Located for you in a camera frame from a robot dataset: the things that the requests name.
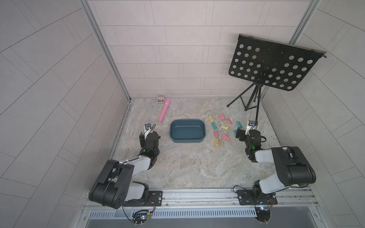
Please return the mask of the large yellow binder clip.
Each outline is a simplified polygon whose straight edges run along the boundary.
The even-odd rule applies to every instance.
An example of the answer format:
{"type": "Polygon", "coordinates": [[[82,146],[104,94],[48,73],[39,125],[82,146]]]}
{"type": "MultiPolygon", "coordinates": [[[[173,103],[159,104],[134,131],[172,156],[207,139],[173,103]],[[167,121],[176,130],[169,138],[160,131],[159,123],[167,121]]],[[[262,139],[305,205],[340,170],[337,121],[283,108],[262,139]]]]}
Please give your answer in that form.
{"type": "Polygon", "coordinates": [[[229,126],[228,125],[225,125],[225,124],[222,124],[221,125],[221,128],[228,131],[229,130],[229,126]]]}

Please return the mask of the teal plastic storage box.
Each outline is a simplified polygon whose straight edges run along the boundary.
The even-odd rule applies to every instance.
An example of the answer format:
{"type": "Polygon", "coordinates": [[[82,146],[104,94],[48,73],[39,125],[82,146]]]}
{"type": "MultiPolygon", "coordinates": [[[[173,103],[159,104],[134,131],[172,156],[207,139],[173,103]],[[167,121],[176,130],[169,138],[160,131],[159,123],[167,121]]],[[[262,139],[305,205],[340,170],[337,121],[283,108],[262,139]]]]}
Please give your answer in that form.
{"type": "Polygon", "coordinates": [[[200,119],[177,119],[170,124],[174,143],[201,143],[206,137],[205,123],[200,119]]]}

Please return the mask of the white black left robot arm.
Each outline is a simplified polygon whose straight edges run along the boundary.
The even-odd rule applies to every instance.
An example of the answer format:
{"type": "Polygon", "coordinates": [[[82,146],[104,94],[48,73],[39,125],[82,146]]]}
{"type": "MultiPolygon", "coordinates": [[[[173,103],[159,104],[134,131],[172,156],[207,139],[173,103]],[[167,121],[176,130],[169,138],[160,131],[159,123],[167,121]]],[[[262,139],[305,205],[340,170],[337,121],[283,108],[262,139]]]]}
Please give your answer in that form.
{"type": "Polygon", "coordinates": [[[119,209],[121,206],[144,206],[149,202],[149,186],[133,181],[132,177],[151,169],[160,154],[160,136],[148,130],[140,136],[141,151],[136,158],[124,162],[108,160],[93,184],[88,199],[119,209]]]}

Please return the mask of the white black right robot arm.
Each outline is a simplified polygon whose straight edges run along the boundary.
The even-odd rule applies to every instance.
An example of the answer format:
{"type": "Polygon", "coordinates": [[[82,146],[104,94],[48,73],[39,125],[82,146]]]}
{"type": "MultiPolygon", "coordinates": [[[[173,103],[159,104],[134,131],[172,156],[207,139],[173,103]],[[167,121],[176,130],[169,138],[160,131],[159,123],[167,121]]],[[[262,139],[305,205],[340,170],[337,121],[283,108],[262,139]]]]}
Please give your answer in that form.
{"type": "Polygon", "coordinates": [[[245,142],[245,153],[253,163],[272,163],[275,173],[268,178],[257,180],[251,190],[251,197],[258,201],[266,196],[289,187],[305,188],[315,183],[317,177],[302,151],[296,147],[272,147],[262,149],[266,138],[257,130],[237,129],[236,138],[245,142]]]}

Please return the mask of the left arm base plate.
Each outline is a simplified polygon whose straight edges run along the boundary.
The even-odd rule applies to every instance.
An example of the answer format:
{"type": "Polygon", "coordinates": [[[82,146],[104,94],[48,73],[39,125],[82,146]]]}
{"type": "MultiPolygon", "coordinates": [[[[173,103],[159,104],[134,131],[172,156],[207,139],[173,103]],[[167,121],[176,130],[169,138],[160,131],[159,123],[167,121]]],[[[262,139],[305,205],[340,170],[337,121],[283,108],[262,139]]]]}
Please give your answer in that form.
{"type": "Polygon", "coordinates": [[[123,203],[124,207],[160,207],[162,205],[163,191],[149,191],[141,199],[132,199],[123,203]]]}

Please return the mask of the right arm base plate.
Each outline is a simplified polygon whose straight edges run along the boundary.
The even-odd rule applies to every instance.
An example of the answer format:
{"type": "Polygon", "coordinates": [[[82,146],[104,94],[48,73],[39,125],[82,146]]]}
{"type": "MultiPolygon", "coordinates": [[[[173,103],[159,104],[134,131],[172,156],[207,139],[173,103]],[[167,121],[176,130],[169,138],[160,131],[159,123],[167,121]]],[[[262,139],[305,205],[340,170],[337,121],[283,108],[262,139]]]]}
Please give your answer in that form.
{"type": "Polygon", "coordinates": [[[244,190],[244,189],[240,189],[235,192],[238,196],[239,204],[241,206],[244,206],[244,205],[253,205],[253,206],[269,205],[269,206],[271,206],[271,205],[278,204],[275,194],[263,194],[261,192],[259,192],[258,194],[255,194],[253,190],[244,190]]]}

